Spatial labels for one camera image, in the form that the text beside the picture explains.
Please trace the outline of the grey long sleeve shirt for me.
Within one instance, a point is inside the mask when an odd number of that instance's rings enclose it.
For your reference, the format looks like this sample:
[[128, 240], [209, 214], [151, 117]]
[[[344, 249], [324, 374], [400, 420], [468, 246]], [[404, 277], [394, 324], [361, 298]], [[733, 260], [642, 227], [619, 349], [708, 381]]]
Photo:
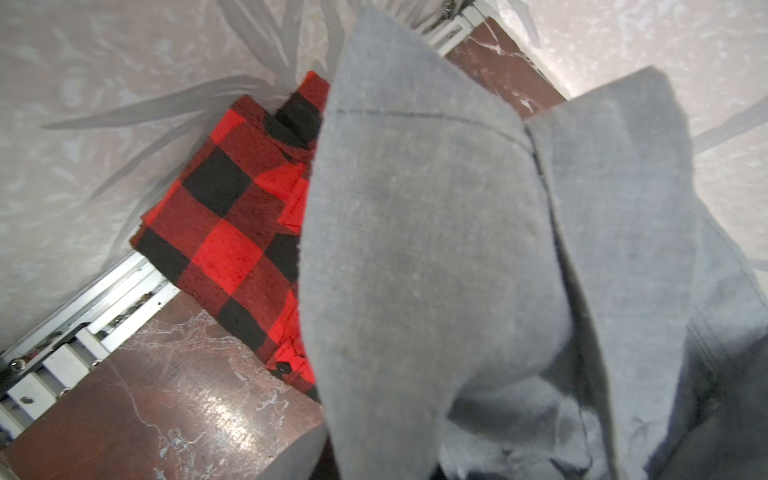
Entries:
[[299, 249], [308, 479], [763, 479], [767, 299], [646, 68], [522, 120], [363, 10]]

